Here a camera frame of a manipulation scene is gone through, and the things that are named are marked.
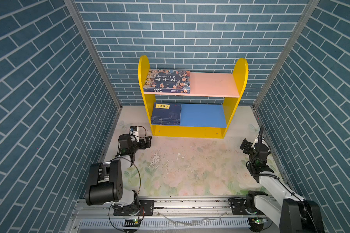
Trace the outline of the colourful illustrated thick book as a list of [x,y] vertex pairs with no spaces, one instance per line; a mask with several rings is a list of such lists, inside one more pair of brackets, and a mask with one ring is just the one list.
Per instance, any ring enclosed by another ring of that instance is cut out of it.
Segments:
[[189,70],[150,69],[143,90],[144,92],[190,94],[190,81]]

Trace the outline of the blue book yellow label Yijing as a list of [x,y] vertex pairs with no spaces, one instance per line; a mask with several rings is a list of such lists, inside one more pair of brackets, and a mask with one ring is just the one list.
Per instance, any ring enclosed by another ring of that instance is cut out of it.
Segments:
[[163,126],[180,126],[180,123],[176,122],[153,122],[152,125],[163,125]]

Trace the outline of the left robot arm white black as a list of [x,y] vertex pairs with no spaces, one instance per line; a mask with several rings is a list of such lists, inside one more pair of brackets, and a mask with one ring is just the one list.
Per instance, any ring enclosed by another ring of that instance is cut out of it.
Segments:
[[135,167],[135,153],[151,147],[151,136],[139,139],[135,135],[124,134],[118,138],[118,152],[107,162],[90,166],[86,182],[85,201],[89,206],[110,203],[114,216],[151,216],[154,201],[139,198],[139,191],[123,187],[123,175],[130,167]]

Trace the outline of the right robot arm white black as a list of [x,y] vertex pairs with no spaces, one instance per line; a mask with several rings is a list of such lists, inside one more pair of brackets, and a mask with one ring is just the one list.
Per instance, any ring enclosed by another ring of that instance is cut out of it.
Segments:
[[249,156],[246,168],[267,192],[249,191],[245,207],[250,214],[265,214],[281,233],[323,233],[324,224],[319,205],[297,194],[282,182],[268,165],[271,148],[266,143],[264,127],[254,142],[243,140],[240,149]]

